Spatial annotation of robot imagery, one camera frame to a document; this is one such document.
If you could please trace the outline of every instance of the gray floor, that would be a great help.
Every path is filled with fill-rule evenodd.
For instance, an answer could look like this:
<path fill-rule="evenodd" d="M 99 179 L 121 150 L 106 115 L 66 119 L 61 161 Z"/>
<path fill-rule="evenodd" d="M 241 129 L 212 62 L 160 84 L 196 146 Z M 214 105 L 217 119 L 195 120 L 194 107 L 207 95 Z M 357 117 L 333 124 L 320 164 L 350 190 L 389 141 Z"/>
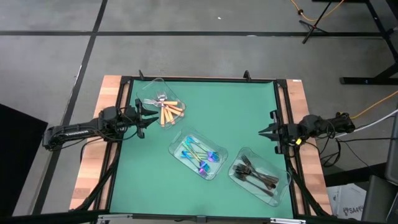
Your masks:
<path fill-rule="evenodd" d="M 308 17 L 324 3 L 297 0 Z M 384 1 L 372 1 L 386 27 L 397 25 Z M 0 30 L 92 30 L 100 0 L 0 2 Z M 183 1 L 109 0 L 100 30 L 304 31 L 289 0 Z M 343 4 L 319 24 L 328 31 L 375 32 L 363 4 Z M 72 123 L 93 116 L 103 75 L 181 75 L 302 79 L 310 112 L 325 118 L 337 111 L 359 113 L 397 90 L 395 86 L 343 86 L 338 77 L 372 77 L 392 64 L 381 39 L 317 38 L 301 44 L 297 37 L 97 37 Z M 51 125 L 60 124 L 79 71 L 88 37 L 0 36 L 0 103 Z M 390 100 L 356 120 L 364 124 L 396 107 Z M 389 136 L 392 122 L 349 138 Z M 368 164 L 384 162 L 387 141 L 350 144 Z M 326 153 L 336 151 L 329 143 Z M 61 153 L 44 206 L 45 213 L 67 211 L 78 172 L 80 147 Z M 31 212 L 49 153 L 39 149 L 15 215 Z M 340 169 L 363 167 L 343 146 Z M 326 174 L 333 169 L 325 169 Z"/>

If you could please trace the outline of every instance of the plastic tray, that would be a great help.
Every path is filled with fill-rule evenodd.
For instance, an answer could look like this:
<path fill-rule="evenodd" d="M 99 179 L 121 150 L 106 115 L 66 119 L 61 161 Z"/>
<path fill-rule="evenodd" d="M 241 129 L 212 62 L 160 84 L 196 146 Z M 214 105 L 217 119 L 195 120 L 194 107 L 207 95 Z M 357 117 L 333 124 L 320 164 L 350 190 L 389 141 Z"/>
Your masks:
<path fill-rule="evenodd" d="M 260 190 L 258 187 L 253 186 L 247 181 L 242 181 L 239 180 L 237 177 L 235 177 L 234 173 L 234 166 L 238 164 L 244 164 L 247 166 L 247 164 L 244 163 L 242 156 L 246 156 L 252 166 L 255 168 L 255 170 L 260 173 L 260 174 L 265 174 L 265 175 L 270 175 L 273 177 L 278 178 L 278 182 L 275 184 L 275 188 L 269 190 L 262 181 L 259 179 L 247 175 L 246 180 L 252 182 L 258 187 L 261 187 L 263 189 L 266 189 L 270 191 L 273 196 L 271 197 L 270 195 L 264 193 L 262 190 Z M 282 201 L 286 190 L 289 188 L 289 184 L 291 181 L 290 174 L 284 170 L 281 170 L 277 168 L 276 166 L 272 165 L 270 162 L 266 161 L 265 159 L 261 158 L 252 150 L 248 147 L 243 147 L 240 151 L 238 156 L 236 157 L 235 161 L 233 162 L 232 166 L 229 168 L 228 171 L 229 177 L 235 181 L 237 184 L 239 184 L 242 188 L 247 190 L 248 192 L 252 193 L 254 196 L 256 196 L 258 199 L 262 200 L 263 202 L 269 204 L 272 207 L 276 207 L 280 204 Z"/>
<path fill-rule="evenodd" d="M 192 149 L 198 154 L 198 156 L 202 158 L 208 158 L 208 154 L 201 149 L 201 147 L 199 147 L 199 145 L 201 145 L 206 151 L 217 153 L 218 162 L 212 161 L 212 158 L 214 158 L 214 155 L 212 155 L 210 158 L 203 160 L 208 166 L 201 166 L 203 163 L 200 164 L 199 161 L 194 158 L 193 153 L 189 152 L 187 147 L 184 146 L 187 137 L 191 137 L 194 141 L 199 142 L 196 144 L 190 142 Z M 183 155 L 182 151 L 188 151 L 189 153 L 187 155 L 190 156 L 191 159 L 187 159 L 186 156 Z M 170 144 L 169 153 L 171 153 L 171 155 L 173 155 L 176 159 L 206 180 L 214 179 L 228 157 L 228 152 L 225 148 L 215 144 L 213 141 L 210 141 L 191 127 L 183 128 L 180 132 L 178 132 Z"/>
<path fill-rule="evenodd" d="M 154 100 L 159 102 L 159 95 L 166 95 L 167 99 L 165 101 L 173 101 L 177 102 L 177 105 L 162 105 L 161 103 L 148 104 L 145 103 L 145 99 Z M 185 116 L 185 104 L 181 102 L 178 96 L 167 86 L 166 82 L 164 82 L 163 78 L 155 78 L 148 85 L 144 86 L 141 90 L 137 92 L 137 97 L 142 101 L 142 106 L 147 110 L 158 111 L 159 114 L 154 115 L 153 117 L 159 117 L 157 122 L 165 129 L 171 128 L 174 124 L 179 122 Z M 177 111 L 177 113 L 169 113 L 170 121 L 167 122 L 166 110 L 165 107 L 170 108 L 169 111 L 175 111 L 174 107 L 181 109 L 181 111 Z"/>

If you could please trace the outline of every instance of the white cable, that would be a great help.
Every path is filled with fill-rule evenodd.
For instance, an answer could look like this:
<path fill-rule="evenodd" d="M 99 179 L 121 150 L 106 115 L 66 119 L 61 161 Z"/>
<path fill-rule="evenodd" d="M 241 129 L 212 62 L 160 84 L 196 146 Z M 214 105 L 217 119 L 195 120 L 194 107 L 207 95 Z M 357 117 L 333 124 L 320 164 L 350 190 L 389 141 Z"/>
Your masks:
<path fill-rule="evenodd" d="M 379 119 L 379 120 L 377 120 L 377 121 L 375 121 L 375 122 L 373 122 L 373 123 L 371 123 L 371 124 L 368 124 L 368 125 L 366 125 L 366 126 L 363 126 L 362 128 L 355 129 L 354 132 L 360 131 L 360 130 L 364 130 L 365 128 L 368 128 L 368 127 L 370 127 L 370 126 L 373 126 L 373 125 L 377 124 L 378 122 L 381 122 L 381 121 L 387 119 L 388 117 L 390 117 L 391 115 L 395 114 L 396 112 L 398 112 L 398 110 L 394 110 L 391 114 L 389 114 L 389 115 L 387 115 L 387 116 L 385 116 L 385 117 L 383 117 L 383 118 L 381 118 L 381 119 Z M 340 137 L 342 137 L 342 136 L 344 136 L 344 135 L 347 135 L 347 134 L 349 134 L 349 133 L 339 134 L 339 135 L 335 136 L 334 138 L 340 138 Z"/>

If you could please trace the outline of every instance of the rainbow spoon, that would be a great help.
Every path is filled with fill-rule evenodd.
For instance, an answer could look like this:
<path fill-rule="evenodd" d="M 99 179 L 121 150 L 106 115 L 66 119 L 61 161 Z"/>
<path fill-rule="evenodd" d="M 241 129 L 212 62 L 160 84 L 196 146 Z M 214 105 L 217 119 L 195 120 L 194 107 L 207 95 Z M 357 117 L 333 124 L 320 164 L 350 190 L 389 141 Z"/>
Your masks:
<path fill-rule="evenodd" d="M 189 151 L 184 151 L 188 154 L 189 158 L 194 159 L 194 156 L 191 154 L 191 152 Z M 203 153 L 203 152 L 197 152 L 198 156 L 200 159 L 207 159 L 210 162 L 219 162 L 219 159 L 216 159 L 212 156 L 209 156 L 207 153 Z"/>
<path fill-rule="evenodd" d="M 182 154 L 185 156 L 185 158 L 187 158 L 197 169 L 198 169 L 198 173 L 202 176 L 202 177 L 206 177 L 207 173 L 204 170 L 204 168 L 198 167 L 189 157 L 189 155 L 187 154 L 186 151 L 182 151 Z"/>
<path fill-rule="evenodd" d="M 193 139 L 191 136 L 187 136 L 187 141 L 190 143 L 194 143 L 197 145 L 201 150 L 205 151 L 209 158 L 212 158 L 214 161 L 220 161 L 220 157 L 218 152 L 207 151 L 197 140 Z"/>
<path fill-rule="evenodd" d="M 193 157 L 199 162 L 199 166 L 201 168 L 203 168 L 206 172 L 210 171 L 210 166 L 203 160 L 201 160 L 198 156 L 198 154 L 196 154 L 196 152 L 193 150 L 191 144 L 188 142 L 188 140 L 186 140 L 185 142 L 182 143 L 184 145 L 184 147 L 186 149 L 188 149 L 188 151 L 190 151 L 193 155 Z"/>

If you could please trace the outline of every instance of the green tabletop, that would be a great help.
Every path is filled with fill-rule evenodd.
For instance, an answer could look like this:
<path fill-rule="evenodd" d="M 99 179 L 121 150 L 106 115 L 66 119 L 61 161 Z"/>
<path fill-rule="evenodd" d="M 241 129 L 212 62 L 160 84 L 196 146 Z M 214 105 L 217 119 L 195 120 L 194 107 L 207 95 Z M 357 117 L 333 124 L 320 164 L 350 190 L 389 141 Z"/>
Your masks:
<path fill-rule="evenodd" d="M 131 104 L 148 82 L 134 81 Z M 275 142 L 257 134 L 276 109 L 273 83 L 167 82 L 186 104 L 185 117 L 168 130 L 153 123 L 145 139 L 124 141 L 110 212 L 162 215 L 206 215 L 249 218 L 293 218 L 289 191 L 271 207 L 235 184 L 228 169 L 242 147 L 280 169 L 284 156 Z M 202 179 L 169 152 L 169 145 L 186 126 L 228 150 L 228 158 L 213 180 Z M 131 128 L 125 136 L 135 132 Z"/>

